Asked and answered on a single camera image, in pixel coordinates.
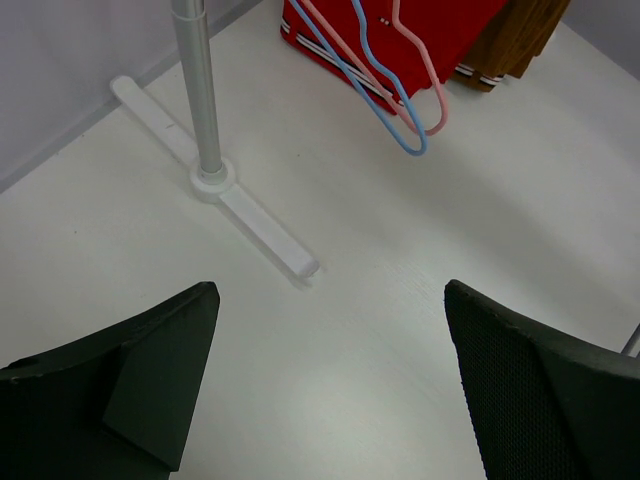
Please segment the red garment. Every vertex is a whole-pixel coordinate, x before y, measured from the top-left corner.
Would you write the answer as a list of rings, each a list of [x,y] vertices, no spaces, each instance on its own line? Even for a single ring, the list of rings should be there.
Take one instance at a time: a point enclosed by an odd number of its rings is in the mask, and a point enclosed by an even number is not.
[[[337,19],[334,15],[344,13],[349,1],[338,2],[342,5],[332,7],[325,17],[354,47],[356,24],[352,19],[355,16],[349,14],[345,21]],[[382,16],[391,12],[391,2],[363,0],[361,3],[371,20],[368,36],[375,57],[400,78],[410,96],[429,89],[432,83],[427,79],[417,48],[389,27],[382,26]],[[502,0],[406,0],[400,5],[399,17],[424,42],[439,80],[446,82],[484,28],[504,6]],[[321,66],[318,61],[310,59]]]

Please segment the light blue wire hanger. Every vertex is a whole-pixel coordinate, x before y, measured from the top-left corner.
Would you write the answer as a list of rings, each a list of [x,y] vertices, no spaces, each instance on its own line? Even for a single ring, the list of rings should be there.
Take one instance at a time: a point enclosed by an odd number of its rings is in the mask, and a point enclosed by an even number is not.
[[[423,155],[428,138],[438,133],[448,118],[446,98],[424,42],[402,24],[400,3],[393,1],[391,12],[382,16],[382,26],[389,27],[418,50],[440,105],[440,119],[431,128],[424,126],[400,78],[375,58],[368,36],[371,20],[362,3],[350,1],[344,13],[334,15],[341,21],[349,14],[355,16],[354,47],[325,17],[332,7],[341,5],[338,1],[323,1],[319,7],[311,1],[286,1],[281,19],[283,39],[351,85],[408,154]]]

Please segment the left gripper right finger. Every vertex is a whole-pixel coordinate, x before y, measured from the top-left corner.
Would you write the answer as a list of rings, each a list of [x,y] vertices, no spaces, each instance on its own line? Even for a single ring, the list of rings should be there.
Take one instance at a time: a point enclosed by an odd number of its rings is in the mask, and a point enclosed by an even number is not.
[[[638,478],[638,359],[458,280],[446,284],[444,306],[487,478]]]

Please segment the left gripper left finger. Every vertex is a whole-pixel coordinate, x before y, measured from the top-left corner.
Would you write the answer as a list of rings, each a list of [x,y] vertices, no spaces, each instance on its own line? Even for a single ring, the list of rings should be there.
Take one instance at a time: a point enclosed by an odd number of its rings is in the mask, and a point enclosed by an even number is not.
[[[4,479],[167,479],[179,470],[220,307],[200,282],[1,370]]]

